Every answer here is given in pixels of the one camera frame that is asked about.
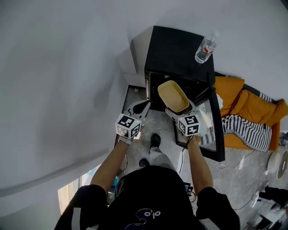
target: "orange cushion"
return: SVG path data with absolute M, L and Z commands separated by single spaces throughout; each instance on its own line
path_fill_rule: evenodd
M 220 109 L 221 117 L 229 114 L 233 101 L 244 86 L 244 81 L 236 77 L 215 77 L 216 93 L 223 100 L 223 107 Z
M 249 96 L 238 115 L 248 121 L 264 124 L 274 113 L 276 105 L 264 101 L 250 91 L 248 93 Z
M 242 107 L 244 106 L 245 102 L 248 99 L 249 91 L 246 89 L 241 90 L 239 95 L 240 95 L 240 97 L 239 97 L 236 105 L 234 106 L 233 110 L 231 111 L 231 114 L 238 114 L 239 113 L 240 109 L 242 109 Z
M 279 134 L 280 134 L 280 122 L 276 123 L 272 127 L 272 138 L 269 145 L 269 151 L 277 151 L 279 144 Z M 247 149 L 252 150 L 247 147 L 243 141 L 235 136 L 234 134 L 226 134 L 224 137 L 225 147 L 235 148 L 235 149 Z
M 284 100 L 281 100 L 277 103 L 276 110 L 274 111 L 272 116 L 267 120 L 266 124 L 272 127 L 286 115 L 288 115 L 288 106 L 286 105 Z
M 247 147 L 243 141 L 238 138 L 234 134 L 226 134 L 224 137 L 224 145 L 225 147 L 228 148 L 235 148 L 235 149 L 248 149 L 250 150 L 249 147 Z

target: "cable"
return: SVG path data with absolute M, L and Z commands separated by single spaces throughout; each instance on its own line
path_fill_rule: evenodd
M 250 199 L 246 204 L 244 204 L 241 208 L 237 208 L 237 209 L 234 209 L 234 208 L 233 208 L 233 210 L 238 211 L 238 210 L 244 208 L 247 204 L 249 204 L 249 203 L 253 200 L 254 196 L 255 196 L 255 195 L 253 194 L 253 195 L 251 196 L 251 199 Z
M 179 170 L 179 173 L 178 175 L 180 176 L 181 174 L 181 171 L 182 171 L 182 167 L 183 167 L 183 162 L 184 162 L 184 158 L 185 158 L 185 148 L 188 146 L 189 142 L 192 140 L 192 138 L 194 137 L 194 135 L 192 135 L 189 140 L 187 141 L 186 145 L 184 146 L 184 148 L 182 149 L 181 153 L 182 153 L 182 162 L 181 162 L 181 167 L 180 167 L 180 170 Z
M 191 203 L 193 203 L 193 202 L 195 202 L 195 201 L 196 201 L 196 194 L 195 194 L 193 191 L 192 191 L 191 193 L 193 193 L 193 194 L 194 194 L 194 198 L 193 198 L 193 200 L 192 200 L 192 201 L 190 200 L 190 202 L 191 202 Z
M 125 158 L 126 158 L 126 165 L 125 165 L 125 167 L 124 167 L 124 169 L 123 169 L 123 171 L 122 171 L 122 176 L 125 176 L 125 169 L 127 168 L 127 165 L 128 165 L 128 158 L 127 158 L 127 155 L 125 154 Z
M 218 170 L 223 170 L 223 169 L 225 169 L 225 168 L 232 169 L 232 177 L 231 177 L 231 183 L 230 183 L 230 189 L 229 189 L 229 192 L 230 192 L 231 189 L 232 189 L 232 179 L 233 179 L 233 175 L 234 175 L 234 169 L 235 169 L 235 168 L 240 164 L 240 162 L 242 161 L 242 159 L 247 158 L 248 156 L 250 156 L 250 155 L 251 155 L 252 153 L 254 153 L 255 151 L 256 151 L 256 150 L 254 150 L 253 152 L 249 153 L 247 156 L 244 157 L 244 151 L 241 150 L 241 151 L 240 151 L 240 154 L 243 153 L 243 154 L 241 154 L 241 159 L 239 160 L 239 162 L 237 163 L 237 165 L 235 165 L 234 167 L 226 166 L 226 165 L 224 165 L 223 163 L 219 163 L 219 164 L 217 164 L 216 168 L 217 168 Z
M 250 155 L 251 155 L 252 153 L 254 153 L 255 151 L 256 151 L 256 150 L 254 150 L 253 152 L 249 153 L 247 156 L 243 157 L 243 156 L 244 156 L 244 153 L 243 153 L 243 150 L 241 150 L 241 151 L 240 151 L 240 154 L 241 154 L 241 152 L 242 152 L 243 155 L 242 155 L 240 161 L 238 162 L 238 164 L 237 164 L 235 167 L 226 166 L 226 165 L 224 165 L 223 163 L 220 163 L 220 164 L 217 164 L 216 168 L 217 168 L 218 170 L 223 170 L 223 169 L 225 169 L 225 168 L 235 169 L 235 168 L 240 164 L 240 162 L 241 162 L 242 159 L 247 158 L 248 156 L 250 156 Z

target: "gray floor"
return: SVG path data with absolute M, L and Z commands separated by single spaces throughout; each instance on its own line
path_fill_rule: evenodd
M 135 101 L 144 99 L 146 99 L 144 90 L 134 92 L 133 88 L 129 88 L 125 108 Z M 125 174 L 138 169 L 138 162 L 141 158 L 149 158 L 148 151 L 152 133 L 158 133 L 161 136 L 161 151 L 170 158 L 174 167 L 179 171 L 182 148 L 175 144 L 172 120 L 165 112 L 150 110 L 144 125 L 145 127 L 141 132 L 140 139 L 134 140 L 133 145 L 128 150 L 128 165 Z M 255 151 L 252 153 L 250 150 L 240 151 L 239 149 L 226 148 L 226 160 L 222 163 L 226 166 L 235 167 L 241 160 L 241 154 L 247 156 L 251 153 L 251 155 L 243 159 L 241 168 L 239 168 L 241 165 L 239 164 L 235 169 L 225 168 L 218 170 L 216 167 L 219 162 L 205 158 L 212 172 L 214 188 L 218 192 L 227 195 L 233 209 L 239 209 L 248 203 L 256 190 L 264 187 L 266 181 L 268 181 L 269 186 L 272 187 L 286 188 L 286 186 L 288 186 L 288 170 L 285 171 L 281 179 L 277 179 L 274 174 L 264 174 L 271 152 L 264 153 Z M 184 182 L 192 184 L 188 154 L 185 154 L 180 177 Z M 257 202 L 254 208 L 251 208 L 250 204 L 251 202 L 236 211 L 240 217 L 241 229 L 245 228 L 247 221 L 253 223 L 259 217 L 259 213 L 262 215 L 268 213 L 271 207 L 271 204 L 264 202 Z M 192 206 L 196 211 L 197 205 L 193 203 Z

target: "white cable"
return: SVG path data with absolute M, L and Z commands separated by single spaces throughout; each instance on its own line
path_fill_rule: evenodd
M 232 189 L 232 179 L 233 179 L 233 175 L 234 175 L 234 169 L 240 164 L 240 162 L 242 161 L 242 159 L 247 158 L 248 156 L 250 156 L 250 155 L 251 155 L 252 153 L 254 153 L 255 151 L 256 151 L 256 150 L 254 150 L 253 152 L 249 153 L 247 156 L 244 157 L 244 151 L 241 150 L 241 151 L 240 151 L 241 159 L 240 159 L 240 161 L 237 163 L 237 165 L 234 166 L 234 167 L 226 166 L 226 165 L 224 165 L 223 163 L 217 164 L 216 168 L 217 168 L 218 170 L 223 170 L 223 169 L 225 169 L 225 168 L 232 169 L 232 177 L 231 177 L 230 190 L 229 190 L 229 192 L 230 192 L 231 189 Z
M 185 157 L 185 151 L 182 150 L 181 153 L 182 153 L 182 161 L 181 161 L 181 167 L 180 167 L 180 170 L 179 170 L 179 173 L 178 173 L 179 176 L 180 176 L 180 174 L 181 174 L 182 167 L 183 167 L 183 162 L 184 162 L 184 157 Z
M 254 200 L 254 196 L 255 196 L 255 195 L 253 194 L 253 195 L 251 196 L 250 200 L 249 200 L 246 204 L 244 204 L 242 207 L 236 208 L 236 209 L 233 208 L 233 210 L 235 210 L 235 211 L 241 210 L 241 209 L 244 208 L 247 204 L 249 204 L 251 201 Z
M 125 176 L 125 169 L 127 168 L 127 164 L 128 164 L 128 158 L 127 158 L 127 155 L 125 154 L 125 158 L 126 158 L 126 165 L 125 165 L 125 167 L 124 167 L 124 169 L 123 169 L 123 171 L 122 171 L 122 176 Z

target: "hand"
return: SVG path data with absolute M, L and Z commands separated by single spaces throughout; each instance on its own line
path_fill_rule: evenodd
M 195 141 L 197 144 L 201 141 L 201 136 L 194 136 L 193 138 L 192 138 L 192 141 Z
M 194 135 L 194 137 L 192 138 L 191 142 L 195 142 L 195 143 L 199 143 L 199 141 L 201 141 L 201 136 L 196 136 Z

